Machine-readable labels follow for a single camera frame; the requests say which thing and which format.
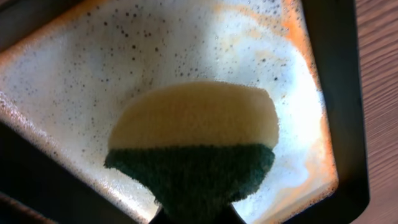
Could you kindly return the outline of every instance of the wood grain surface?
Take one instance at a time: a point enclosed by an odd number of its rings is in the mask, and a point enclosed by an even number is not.
[[[354,223],[398,223],[398,0],[357,0],[371,202]]]

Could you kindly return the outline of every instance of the reddish-brown wooden surface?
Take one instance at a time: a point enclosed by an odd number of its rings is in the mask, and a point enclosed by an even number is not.
[[[356,7],[371,202],[354,223],[398,223],[398,0]]]

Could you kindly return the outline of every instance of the yellow sponge layer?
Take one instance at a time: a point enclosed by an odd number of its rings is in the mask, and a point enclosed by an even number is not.
[[[233,146],[278,142],[275,106],[265,90],[221,82],[191,82],[133,100],[112,130],[110,149]]]

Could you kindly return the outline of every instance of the white speckled plate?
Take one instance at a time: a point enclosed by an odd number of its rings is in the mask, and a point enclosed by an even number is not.
[[[152,194],[103,167],[128,101],[203,79],[265,88],[280,120],[275,163],[234,206],[248,223],[280,222],[338,182],[306,33],[294,0],[87,0],[0,55],[0,118],[146,223]]]

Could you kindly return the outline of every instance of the sponge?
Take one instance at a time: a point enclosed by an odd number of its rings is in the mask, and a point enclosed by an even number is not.
[[[265,90],[192,82],[135,98],[113,128],[105,166],[145,185],[175,223],[211,223],[253,194],[279,134]]]

